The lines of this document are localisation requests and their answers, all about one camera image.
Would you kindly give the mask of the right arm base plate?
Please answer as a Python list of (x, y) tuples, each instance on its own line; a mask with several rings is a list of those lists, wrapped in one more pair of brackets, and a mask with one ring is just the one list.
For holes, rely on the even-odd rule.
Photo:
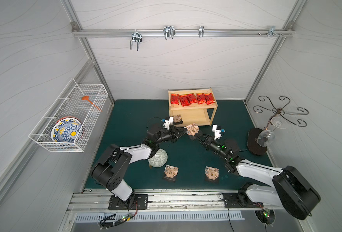
[(228, 192), (219, 195), (225, 208), (263, 208), (263, 203), (252, 202), (245, 192)]

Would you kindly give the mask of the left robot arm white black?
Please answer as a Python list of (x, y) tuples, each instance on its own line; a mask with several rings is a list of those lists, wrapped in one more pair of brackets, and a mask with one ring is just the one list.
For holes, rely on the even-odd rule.
[(164, 128), (154, 124), (147, 131), (147, 137), (139, 145), (131, 147), (110, 145), (93, 165), (89, 174), (96, 183), (130, 206), (135, 198), (135, 190), (124, 180), (129, 165), (154, 157), (160, 144), (175, 143), (186, 132), (186, 128), (174, 125)]

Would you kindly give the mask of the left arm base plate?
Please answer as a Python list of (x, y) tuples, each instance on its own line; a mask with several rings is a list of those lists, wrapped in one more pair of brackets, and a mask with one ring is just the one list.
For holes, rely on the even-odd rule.
[(112, 195), (108, 210), (146, 210), (148, 208), (148, 194), (133, 194), (126, 201)]

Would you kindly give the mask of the red tea bag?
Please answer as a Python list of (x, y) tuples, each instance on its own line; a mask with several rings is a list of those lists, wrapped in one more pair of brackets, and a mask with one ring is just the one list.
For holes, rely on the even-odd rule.
[(196, 94), (198, 104), (206, 104), (206, 98), (204, 93), (197, 93)]
[(179, 94), (171, 94), (170, 103), (172, 105), (179, 105)]
[(194, 103), (198, 102), (197, 97), (196, 97), (196, 95), (194, 93), (187, 94), (186, 96), (187, 96), (188, 101), (189, 101), (190, 104), (194, 104)]
[(190, 101), (188, 99), (188, 96), (186, 94), (184, 95), (179, 95), (179, 101), (182, 107), (190, 106)]
[(215, 103), (213, 93), (206, 93), (204, 97), (207, 105)]

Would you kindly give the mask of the floral tea bag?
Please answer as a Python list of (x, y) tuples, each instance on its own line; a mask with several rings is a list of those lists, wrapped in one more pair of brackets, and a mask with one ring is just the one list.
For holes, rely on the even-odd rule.
[(195, 136), (199, 132), (199, 130), (200, 130), (196, 123), (192, 123), (192, 124), (186, 126), (185, 128), (187, 129), (186, 133), (189, 136)]
[(205, 181), (218, 183), (219, 182), (219, 169), (213, 167), (205, 167)]
[(181, 115), (173, 116), (173, 125), (180, 125), (180, 124), (183, 124), (182, 116)]
[(178, 175), (179, 168), (166, 165), (164, 170), (164, 177), (163, 179), (171, 182), (176, 182), (176, 177)]

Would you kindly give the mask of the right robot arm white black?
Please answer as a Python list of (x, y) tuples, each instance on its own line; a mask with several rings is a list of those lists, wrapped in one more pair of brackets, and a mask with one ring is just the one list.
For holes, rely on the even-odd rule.
[(211, 135), (196, 133), (201, 145), (224, 161), (228, 173), (262, 183), (248, 183), (239, 189), (242, 204), (264, 203), (285, 209), (304, 220), (321, 201), (319, 193), (293, 166), (275, 168), (243, 159), (235, 140), (220, 143)]

